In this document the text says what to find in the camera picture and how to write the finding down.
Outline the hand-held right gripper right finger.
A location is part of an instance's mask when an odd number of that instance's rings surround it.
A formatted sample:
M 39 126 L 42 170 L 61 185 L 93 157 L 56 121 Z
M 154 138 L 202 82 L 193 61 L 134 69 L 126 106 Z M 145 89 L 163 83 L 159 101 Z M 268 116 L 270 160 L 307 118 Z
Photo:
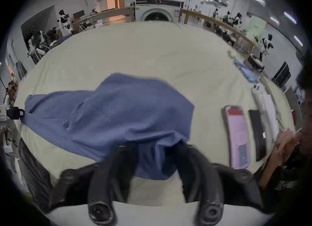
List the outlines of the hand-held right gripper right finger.
M 211 163 L 194 146 L 176 145 L 176 167 L 186 203 L 198 202 L 193 224 L 215 226 L 223 216 L 224 205 L 263 210 L 260 188 L 246 169 L 233 169 Z

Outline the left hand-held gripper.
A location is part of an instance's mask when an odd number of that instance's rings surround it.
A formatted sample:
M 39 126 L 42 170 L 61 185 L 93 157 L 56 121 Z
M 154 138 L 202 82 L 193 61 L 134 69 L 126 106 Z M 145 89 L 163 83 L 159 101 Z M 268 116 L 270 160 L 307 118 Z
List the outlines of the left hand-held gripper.
M 25 111 L 18 107 L 11 107 L 6 104 L 0 104 L 0 122 L 4 123 L 10 120 L 20 120 L 24 122 Z

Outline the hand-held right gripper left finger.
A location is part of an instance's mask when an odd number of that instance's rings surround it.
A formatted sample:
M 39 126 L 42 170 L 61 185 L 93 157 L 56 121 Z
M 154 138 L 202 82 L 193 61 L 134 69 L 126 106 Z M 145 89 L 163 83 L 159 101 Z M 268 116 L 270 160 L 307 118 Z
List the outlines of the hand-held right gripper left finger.
M 127 203 L 138 166 L 134 143 L 116 147 L 102 162 L 64 170 L 49 198 L 49 209 L 87 204 L 95 224 L 116 224 L 113 201 Z

